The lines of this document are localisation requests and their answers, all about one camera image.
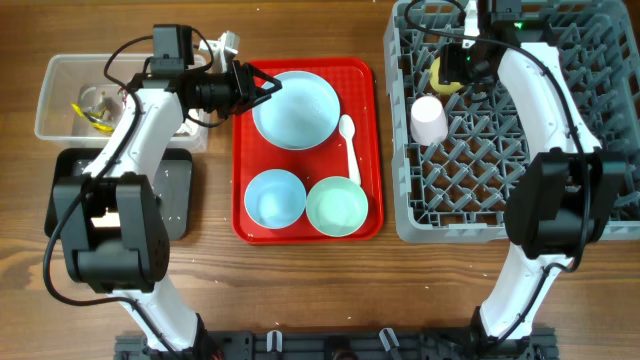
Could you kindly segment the white plastic spoon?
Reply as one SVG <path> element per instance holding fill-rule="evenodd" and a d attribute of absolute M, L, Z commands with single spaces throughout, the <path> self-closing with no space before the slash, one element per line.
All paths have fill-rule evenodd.
<path fill-rule="evenodd" d="M 339 133 L 345 140 L 346 144 L 349 178 L 356 185 L 360 186 L 361 176 L 353 143 L 353 139 L 355 136 L 355 124 L 353 122 L 353 119 L 347 114 L 342 115 L 339 119 L 338 127 Z"/>

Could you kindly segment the grey dishwasher rack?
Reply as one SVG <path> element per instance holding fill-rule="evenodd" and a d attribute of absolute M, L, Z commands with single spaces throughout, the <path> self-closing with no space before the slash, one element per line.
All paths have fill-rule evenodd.
<path fill-rule="evenodd" d="M 585 124 L 604 149 L 626 157 L 624 183 L 603 238 L 637 239 L 639 51 L 627 7 L 621 1 L 527 1 L 523 14 L 549 22 Z M 396 231 L 408 243 L 503 238 L 507 198 L 529 162 L 516 107 L 501 85 L 443 96 L 448 137 L 427 147 L 412 138 L 411 107 L 431 93 L 430 66 L 459 31 L 454 5 L 399 1 L 384 35 Z"/>

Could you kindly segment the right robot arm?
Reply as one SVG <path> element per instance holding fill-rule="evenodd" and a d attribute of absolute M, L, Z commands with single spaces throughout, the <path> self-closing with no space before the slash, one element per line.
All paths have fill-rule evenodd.
<path fill-rule="evenodd" d="M 573 273 L 598 241 L 626 172 L 624 156 L 605 151 L 584 123 L 545 30 L 508 26 L 491 38 L 464 36 L 442 47 L 439 81 L 498 80 L 515 105 L 529 165 L 504 215 L 507 259 L 477 316 L 486 350 L 530 336 L 555 278 Z"/>

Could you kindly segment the teal bowl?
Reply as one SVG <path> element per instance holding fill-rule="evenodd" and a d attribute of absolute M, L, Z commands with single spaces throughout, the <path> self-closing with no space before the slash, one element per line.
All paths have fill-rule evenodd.
<path fill-rule="evenodd" d="M 365 223 L 369 212 L 366 193 L 346 177 L 327 177 L 308 193 L 306 214 L 311 225 L 329 237 L 354 234 Z"/>

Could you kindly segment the pink plastic cup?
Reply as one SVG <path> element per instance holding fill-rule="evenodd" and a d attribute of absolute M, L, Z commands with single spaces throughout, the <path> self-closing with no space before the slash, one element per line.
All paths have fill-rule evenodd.
<path fill-rule="evenodd" d="M 417 98 L 411 106 L 410 130 L 420 145 L 441 143 L 448 136 L 448 121 L 441 101 L 434 96 Z"/>

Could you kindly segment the yellow snack wrapper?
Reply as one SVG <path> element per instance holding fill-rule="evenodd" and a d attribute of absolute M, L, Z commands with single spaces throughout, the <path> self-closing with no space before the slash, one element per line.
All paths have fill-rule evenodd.
<path fill-rule="evenodd" d="M 71 104 L 75 113 L 85 119 L 97 131 L 103 134 L 112 134 L 115 126 L 112 123 L 112 112 L 107 106 L 107 98 L 102 92 L 99 102 L 93 107 L 81 108 L 78 104 Z"/>

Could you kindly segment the light blue plate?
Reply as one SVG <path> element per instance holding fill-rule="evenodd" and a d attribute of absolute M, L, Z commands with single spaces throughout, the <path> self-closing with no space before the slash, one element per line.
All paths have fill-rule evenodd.
<path fill-rule="evenodd" d="M 312 72 L 292 70 L 275 76 L 282 88 L 252 110 L 260 135 L 285 150 L 307 150 L 327 140 L 338 125 L 337 92 Z"/>

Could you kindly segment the light blue rice bowl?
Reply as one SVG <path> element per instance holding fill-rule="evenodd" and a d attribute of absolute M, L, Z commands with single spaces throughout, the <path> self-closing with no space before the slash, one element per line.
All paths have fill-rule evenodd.
<path fill-rule="evenodd" d="M 307 193 L 302 181 L 283 169 L 270 169 L 256 175 L 244 193 L 244 208 L 257 225 L 284 229 L 304 213 Z"/>

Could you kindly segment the yellow plastic cup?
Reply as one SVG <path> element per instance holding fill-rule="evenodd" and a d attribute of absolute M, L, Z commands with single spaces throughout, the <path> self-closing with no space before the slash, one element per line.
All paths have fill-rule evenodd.
<path fill-rule="evenodd" d="M 459 82 L 452 82 L 449 84 L 441 83 L 440 77 L 439 77 L 440 66 L 441 66 L 441 58 L 437 57 L 429 69 L 429 72 L 430 72 L 429 82 L 432 89 L 435 92 L 441 95 L 452 95 L 464 88 L 464 85 Z"/>

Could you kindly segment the red plastic tray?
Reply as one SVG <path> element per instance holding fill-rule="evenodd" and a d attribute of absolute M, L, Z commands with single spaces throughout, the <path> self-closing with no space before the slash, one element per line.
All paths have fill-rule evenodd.
<path fill-rule="evenodd" d="M 308 71 L 322 77 L 336 91 L 341 111 L 355 123 L 355 153 L 369 203 L 364 224 L 344 239 L 361 241 L 374 237 L 384 223 L 384 196 L 375 86 L 370 67 L 356 57 L 256 60 L 252 64 L 271 76 Z M 334 133 L 315 148 L 284 150 L 269 144 L 259 134 L 250 112 L 233 120 L 231 226 L 237 237 L 251 245 L 330 242 L 332 238 L 314 229 L 306 216 L 279 230 L 261 227 L 250 218 L 244 206 L 246 188 L 256 175 L 273 168 L 293 173 L 306 189 L 326 177 L 346 176 L 344 139 Z"/>

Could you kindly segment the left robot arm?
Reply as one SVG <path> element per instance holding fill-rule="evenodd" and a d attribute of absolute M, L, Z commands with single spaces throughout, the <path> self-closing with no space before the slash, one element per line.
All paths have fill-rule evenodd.
<path fill-rule="evenodd" d="M 167 273 L 169 236 L 152 183 L 190 110 L 226 119 L 281 88 L 279 80 L 238 61 L 221 73 L 182 66 L 135 74 L 124 86 L 127 107 L 107 145 L 82 174 L 53 185 L 57 224 L 43 259 L 50 295 L 76 307 L 121 304 L 158 358 L 220 358 Z"/>

